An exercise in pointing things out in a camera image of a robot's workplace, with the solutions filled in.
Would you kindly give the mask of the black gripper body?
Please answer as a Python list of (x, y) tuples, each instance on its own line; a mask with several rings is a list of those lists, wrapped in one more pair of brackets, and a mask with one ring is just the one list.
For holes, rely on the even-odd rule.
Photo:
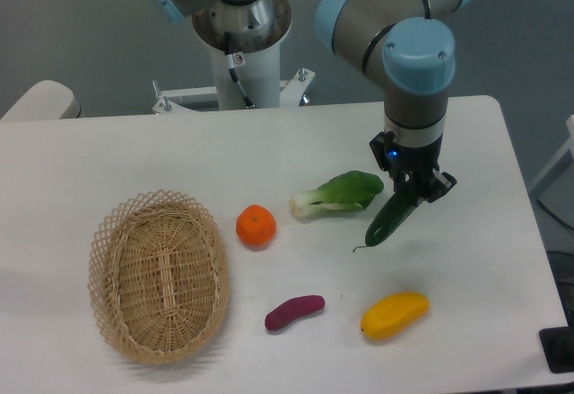
[(370, 141), (370, 149), (379, 168), (388, 173), (393, 181), (396, 171), (404, 171), (414, 183), (416, 172), (439, 170), (439, 154), (442, 136), (435, 142), (421, 147), (408, 147), (396, 141), (391, 132), (380, 132)]

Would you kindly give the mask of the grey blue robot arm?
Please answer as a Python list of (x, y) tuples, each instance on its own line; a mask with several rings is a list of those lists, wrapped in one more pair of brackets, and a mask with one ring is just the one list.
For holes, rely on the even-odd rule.
[[(385, 95), (384, 128), (370, 142), (396, 193), (417, 206), (444, 197), (455, 179), (439, 152), (456, 71), (454, 37), (442, 22), (471, 0), (321, 0), (320, 42)], [(291, 28), (286, 0), (153, 0), (171, 21), (191, 21), (213, 52), (222, 109), (269, 108), (280, 100), (279, 66), (265, 64)]]

